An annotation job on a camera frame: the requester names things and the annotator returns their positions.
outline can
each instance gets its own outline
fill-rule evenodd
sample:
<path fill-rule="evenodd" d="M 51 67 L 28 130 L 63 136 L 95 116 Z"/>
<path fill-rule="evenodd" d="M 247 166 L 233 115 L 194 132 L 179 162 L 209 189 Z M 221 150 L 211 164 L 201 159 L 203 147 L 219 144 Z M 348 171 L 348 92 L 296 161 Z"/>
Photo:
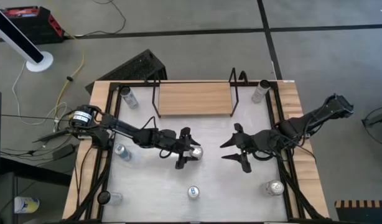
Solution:
<path fill-rule="evenodd" d="M 266 192 L 271 196 L 281 195 L 284 192 L 284 185 L 279 180 L 272 180 L 266 183 Z"/>
<path fill-rule="evenodd" d="M 100 205 L 120 205 L 122 199 L 120 193 L 108 192 L 106 190 L 100 192 L 97 196 L 97 202 Z"/>
<path fill-rule="evenodd" d="M 114 152 L 124 161 L 129 161 L 131 159 L 131 153 L 126 147 L 122 144 L 117 144 L 114 147 Z"/>
<path fill-rule="evenodd" d="M 121 90 L 121 96 L 130 109 L 135 109 L 139 106 L 139 103 L 137 102 L 136 97 L 134 96 L 130 87 L 123 87 Z"/>
<path fill-rule="evenodd" d="M 39 208 L 40 201 L 32 197 L 15 197 L 14 213 L 34 213 Z"/>
<path fill-rule="evenodd" d="M 252 95 L 253 103 L 260 103 L 260 101 L 266 96 L 266 93 L 270 89 L 270 83 L 267 80 L 261 80 L 258 87 L 254 90 Z"/>
<path fill-rule="evenodd" d="M 203 156 L 203 149 L 200 146 L 192 146 L 193 150 L 190 151 L 190 155 L 194 158 L 201 159 Z"/>
<path fill-rule="evenodd" d="M 199 188 L 196 186 L 191 186 L 188 190 L 188 195 L 191 199 L 199 198 Z"/>

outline black box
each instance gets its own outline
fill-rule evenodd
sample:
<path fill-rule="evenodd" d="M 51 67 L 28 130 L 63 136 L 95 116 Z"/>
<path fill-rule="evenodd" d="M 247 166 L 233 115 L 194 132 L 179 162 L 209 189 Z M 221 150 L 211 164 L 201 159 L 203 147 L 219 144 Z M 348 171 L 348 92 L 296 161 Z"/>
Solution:
<path fill-rule="evenodd" d="M 96 81 L 153 80 L 155 75 L 157 75 L 157 79 L 167 80 L 165 65 L 162 64 L 162 62 L 149 49 L 147 49 Z M 91 94 L 93 87 L 94 82 L 87 85 L 85 88 L 86 91 Z"/>
<path fill-rule="evenodd" d="M 44 7 L 12 7 L 1 12 L 35 45 L 63 41 L 64 30 Z"/>

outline wooden block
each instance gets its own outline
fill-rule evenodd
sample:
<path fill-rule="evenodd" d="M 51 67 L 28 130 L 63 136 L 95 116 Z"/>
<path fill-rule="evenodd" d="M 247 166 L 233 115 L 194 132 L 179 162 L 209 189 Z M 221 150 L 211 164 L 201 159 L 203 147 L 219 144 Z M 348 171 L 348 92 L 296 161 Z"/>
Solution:
<path fill-rule="evenodd" d="M 159 87 L 159 114 L 231 114 L 230 83 L 165 83 Z"/>

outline yellow cable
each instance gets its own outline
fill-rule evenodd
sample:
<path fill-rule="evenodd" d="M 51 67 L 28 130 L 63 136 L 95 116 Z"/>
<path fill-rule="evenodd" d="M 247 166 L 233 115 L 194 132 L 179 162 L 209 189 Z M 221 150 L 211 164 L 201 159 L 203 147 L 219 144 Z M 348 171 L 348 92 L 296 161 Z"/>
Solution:
<path fill-rule="evenodd" d="M 55 8 L 55 12 L 56 12 L 56 15 L 58 15 L 59 18 L 61 18 L 61 13 L 59 13 L 59 10 L 57 10 L 56 7 L 54 7 L 54 4 L 52 3 L 51 0 L 47 0 L 47 4 L 50 5 L 52 8 Z M 80 71 L 80 69 L 82 69 L 82 67 L 84 66 L 85 64 L 85 49 L 83 48 L 82 44 L 80 44 L 78 41 L 78 39 L 76 37 L 74 37 L 71 33 L 68 32 L 68 30 L 65 29 L 65 32 L 73 39 L 76 41 L 76 43 L 79 44 L 81 50 L 82 50 L 82 62 L 80 63 L 79 67 L 72 73 L 72 75 L 70 75 L 71 78 L 75 77 L 76 75 L 78 75 L 78 72 Z M 68 84 L 69 84 L 69 80 L 67 80 L 64 84 L 64 86 L 62 87 L 61 89 L 61 92 L 60 94 L 58 95 L 58 98 L 57 98 L 57 102 L 56 102 L 56 106 L 60 103 L 60 100 L 65 92 L 65 89 L 67 88 Z M 54 117 L 57 116 L 57 107 L 55 109 L 55 112 L 54 112 Z"/>

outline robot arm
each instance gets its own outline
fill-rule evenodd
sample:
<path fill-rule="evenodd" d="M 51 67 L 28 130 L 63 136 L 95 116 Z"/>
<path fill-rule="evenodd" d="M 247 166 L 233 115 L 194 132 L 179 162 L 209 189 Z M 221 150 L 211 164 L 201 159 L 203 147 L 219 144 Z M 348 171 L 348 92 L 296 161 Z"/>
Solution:
<path fill-rule="evenodd" d="M 101 121 L 96 124 L 96 117 L 101 115 Z M 103 113 L 99 107 L 92 105 L 79 106 L 73 113 L 70 120 L 70 127 L 59 133 L 43 136 L 36 141 L 48 141 L 63 134 L 72 134 L 74 136 L 91 136 L 92 144 L 102 149 L 112 148 L 112 140 L 109 138 L 109 132 L 113 131 L 120 135 L 131 138 L 135 144 L 141 148 L 158 148 L 162 151 L 168 151 L 168 155 L 161 156 L 167 158 L 175 153 L 179 158 L 175 164 L 176 169 L 183 169 L 187 161 L 197 161 L 201 158 L 203 152 L 199 148 L 194 149 L 191 145 L 199 144 L 191 138 L 190 128 L 183 128 L 180 136 L 176 139 L 176 132 L 169 129 L 158 130 L 157 128 L 135 128 L 108 113 Z M 190 157 L 184 156 L 184 152 L 190 151 Z"/>
<path fill-rule="evenodd" d="M 329 119 L 348 118 L 353 114 L 353 105 L 339 95 L 328 97 L 324 104 L 301 118 L 290 118 L 276 124 L 274 129 L 263 130 L 252 136 L 245 134 L 240 124 L 235 124 L 236 133 L 231 139 L 220 147 L 236 145 L 241 149 L 241 154 L 223 156 L 223 159 L 231 159 L 241 163 L 242 170 L 251 172 L 248 154 L 254 158 L 265 161 L 274 156 L 281 156 L 281 150 L 293 148 L 295 142 L 299 142 L 305 135 L 315 134 L 316 127 L 324 124 Z M 257 152 L 266 153 L 267 157 L 258 157 Z"/>

